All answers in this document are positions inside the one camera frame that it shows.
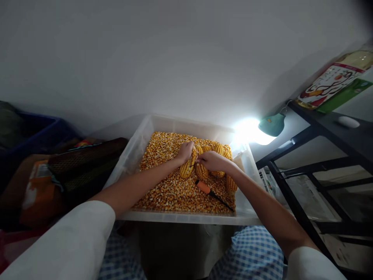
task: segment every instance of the plastic bottle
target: plastic bottle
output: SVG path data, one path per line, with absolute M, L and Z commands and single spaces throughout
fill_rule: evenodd
M 317 109 L 372 65 L 373 45 L 364 45 L 334 62 L 295 102 L 307 109 Z

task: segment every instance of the white box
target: white box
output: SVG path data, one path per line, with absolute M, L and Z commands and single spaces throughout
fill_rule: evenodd
M 117 165 L 107 180 L 104 188 L 115 183 L 120 178 L 134 174 L 139 170 L 143 154 L 148 142 L 155 131 L 175 132 L 188 134 L 201 139 L 218 141 L 224 145 L 230 144 L 234 138 L 234 130 L 216 125 L 199 123 L 183 119 L 168 118 L 156 115 L 144 117 L 139 128 L 131 137 L 120 156 Z M 245 151 L 246 163 L 245 172 L 259 185 L 262 185 L 255 161 L 250 150 Z M 173 211 L 152 211 L 134 210 L 125 213 L 121 219 L 128 221 L 147 222 L 177 222 L 190 224 L 226 224 L 226 225 L 253 225 L 261 224 L 258 216 L 248 200 L 238 189 L 236 198 L 236 214 L 209 214 L 195 212 L 173 212 Z

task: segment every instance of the orange handle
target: orange handle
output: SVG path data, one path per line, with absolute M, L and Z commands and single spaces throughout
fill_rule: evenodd
M 209 194 L 211 189 L 209 188 L 208 185 L 206 185 L 204 182 L 200 181 L 200 180 L 197 180 L 195 182 L 195 185 L 201 190 L 203 191 L 204 193 L 207 193 Z

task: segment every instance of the orange package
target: orange package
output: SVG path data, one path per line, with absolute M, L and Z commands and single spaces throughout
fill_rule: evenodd
M 65 210 L 47 163 L 45 160 L 34 164 L 22 204 L 19 222 L 32 228 L 48 224 L 49 218 Z

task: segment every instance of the bottle label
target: bottle label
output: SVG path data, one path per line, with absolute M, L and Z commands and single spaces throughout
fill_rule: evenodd
M 363 69 L 336 62 L 298 96 L 298 99 L 318 107 L 364 72 Z

